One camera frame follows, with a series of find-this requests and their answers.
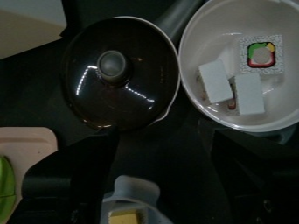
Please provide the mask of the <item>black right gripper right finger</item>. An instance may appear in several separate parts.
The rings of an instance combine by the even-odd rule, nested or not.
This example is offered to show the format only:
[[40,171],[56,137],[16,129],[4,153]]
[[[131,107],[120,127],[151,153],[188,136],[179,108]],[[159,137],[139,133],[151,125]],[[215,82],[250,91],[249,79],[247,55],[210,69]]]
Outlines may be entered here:
[[202,118],[234,224],[299,224],[299,150]]

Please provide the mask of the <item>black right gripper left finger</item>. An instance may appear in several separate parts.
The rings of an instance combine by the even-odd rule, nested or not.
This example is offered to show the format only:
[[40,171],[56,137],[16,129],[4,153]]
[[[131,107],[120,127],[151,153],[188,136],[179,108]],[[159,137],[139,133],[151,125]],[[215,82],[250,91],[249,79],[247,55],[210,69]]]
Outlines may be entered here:
[[118,128],[104,128],[38,162],[7,224],[99,224],[118,142]]

